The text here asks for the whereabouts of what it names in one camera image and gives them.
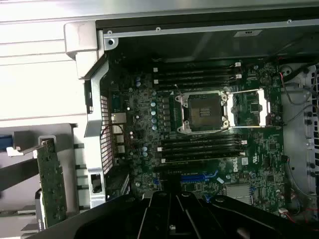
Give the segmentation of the silver chipset heatsink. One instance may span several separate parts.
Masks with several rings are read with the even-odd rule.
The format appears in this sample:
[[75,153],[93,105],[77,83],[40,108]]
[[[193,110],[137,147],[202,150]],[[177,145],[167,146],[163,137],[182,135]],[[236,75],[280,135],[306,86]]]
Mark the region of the silver chipset heatsink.
[[250,187],[246,184],[228,185],[226,195],[240,202],[251,204]]

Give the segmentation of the blue expansion slot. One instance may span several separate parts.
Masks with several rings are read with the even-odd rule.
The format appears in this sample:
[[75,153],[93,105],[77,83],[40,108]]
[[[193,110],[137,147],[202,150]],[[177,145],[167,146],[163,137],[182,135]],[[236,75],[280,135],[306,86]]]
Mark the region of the blue expansion slot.
[[216,175],[184,175],[181,176],[181,183],[208,182],[215,178]]

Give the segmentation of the green motherboard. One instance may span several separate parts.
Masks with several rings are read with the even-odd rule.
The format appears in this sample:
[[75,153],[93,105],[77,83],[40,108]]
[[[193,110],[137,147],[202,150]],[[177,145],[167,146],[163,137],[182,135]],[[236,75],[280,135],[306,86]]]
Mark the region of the green motherboard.
[[[277,214],[284,202],[284,152],[280,74],[273,63],[223,60],[166,63],[160,59],[111,60],[106,76],[115,162],[129,169],[132,193],[160,190],[162,177],[216,175],[208,182],[181,183],[209,201],[228,185],[250,187],[251,204]],[[267,126],[211,134],[178,133],[180,93],[226,94],[264,89],[270,102]]]

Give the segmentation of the black open PC case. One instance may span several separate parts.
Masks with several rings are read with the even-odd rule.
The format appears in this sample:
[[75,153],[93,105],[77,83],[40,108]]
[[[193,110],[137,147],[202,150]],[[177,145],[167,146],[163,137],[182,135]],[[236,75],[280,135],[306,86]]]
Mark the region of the black open PC case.
[[[259,64],[273,63],[279,69],[280,96],[285,82],[303,68],[312,64],[319,67],[319,7],[305,8],[303,13],[277,9],[94,21],[96,29],[103,32],[104,55],[84,84],[87,109],[84,138],[92,206],[115,195],[132,193],[129,169],[117,164],[113,155],[106,92],[111,60],[160,59],[180,63],[252,59]],[[285,172],[285,204],[276,215],[319,230],[319,198],[306,196],[296,188],[290,160],[284,152],[280,161]]]

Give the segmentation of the metal disk bay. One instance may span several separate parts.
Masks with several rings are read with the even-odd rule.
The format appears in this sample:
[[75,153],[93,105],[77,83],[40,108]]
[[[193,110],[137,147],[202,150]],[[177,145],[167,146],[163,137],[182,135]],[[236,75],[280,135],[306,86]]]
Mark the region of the metal disk bay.
[[303,68],[282,89],[284,154],[296,188],[319,198],[319,67]]

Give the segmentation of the CPU socket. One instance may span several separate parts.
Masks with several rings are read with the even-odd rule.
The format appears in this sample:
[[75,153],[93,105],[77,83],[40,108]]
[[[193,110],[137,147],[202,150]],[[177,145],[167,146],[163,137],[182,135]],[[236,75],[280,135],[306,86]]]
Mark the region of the CPU socket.
[[186,92],[174,97],[180,110],[178,133],[211,134],[230,128],[227,115],[228,96],[219,90]]

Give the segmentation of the metal socket cover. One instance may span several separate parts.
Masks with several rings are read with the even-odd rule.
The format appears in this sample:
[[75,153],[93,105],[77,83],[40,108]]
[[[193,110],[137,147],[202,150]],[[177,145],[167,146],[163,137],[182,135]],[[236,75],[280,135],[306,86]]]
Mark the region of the metal socket cover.
[[264,89],[227,93],[225,117],[232,128],[258,128],[267,126],[270,102]]

